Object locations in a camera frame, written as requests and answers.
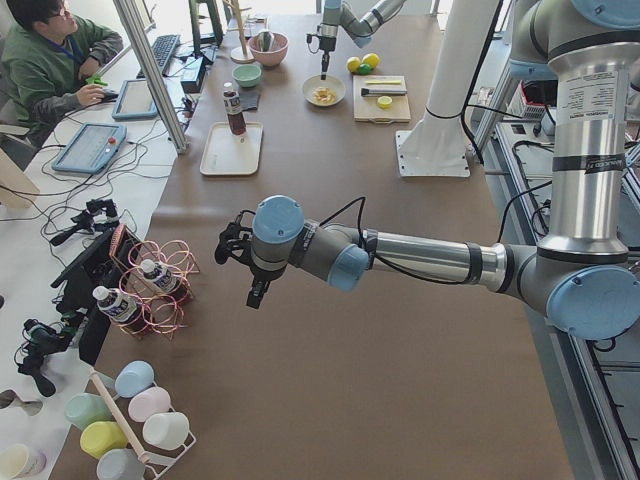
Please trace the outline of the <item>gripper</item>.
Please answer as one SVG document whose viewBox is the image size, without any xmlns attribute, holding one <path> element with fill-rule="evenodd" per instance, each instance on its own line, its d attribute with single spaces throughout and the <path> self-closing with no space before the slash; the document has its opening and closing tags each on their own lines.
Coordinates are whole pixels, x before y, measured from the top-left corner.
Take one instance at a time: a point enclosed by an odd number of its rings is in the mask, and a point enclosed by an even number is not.
<svg viewBox="0 0 640 480">
<path fill-rule="evenodd" d="M 246 305 L 251 308 L 259 308 L 271 282 L 272 274 L 269 271 L 258 269 L 253 271 L 251 289 L 247 295 Z"/>
<path fill-rule="evenodd" d="M 327 55 L 334 51 L 334 38 L 332 36 L 320 36 L 319 48 L 323 51 L 321 58 L 321 80 L 327 77 Z"/>
</svg>

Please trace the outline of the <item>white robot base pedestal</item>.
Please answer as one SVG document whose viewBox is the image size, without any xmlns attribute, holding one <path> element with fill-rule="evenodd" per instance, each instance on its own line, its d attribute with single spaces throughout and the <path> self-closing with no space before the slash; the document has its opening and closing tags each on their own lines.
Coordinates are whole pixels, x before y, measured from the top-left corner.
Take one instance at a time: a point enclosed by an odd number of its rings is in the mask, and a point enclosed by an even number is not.
<svg viewBox="0 0 640 480">
<path fill-rule="evenodd" d="M 470 176 L 464 109 L 501 8 L 500 1 L 452 3 L 425 113 L 413 129 L 396 133 L 401 176 Z"/>
</svg>

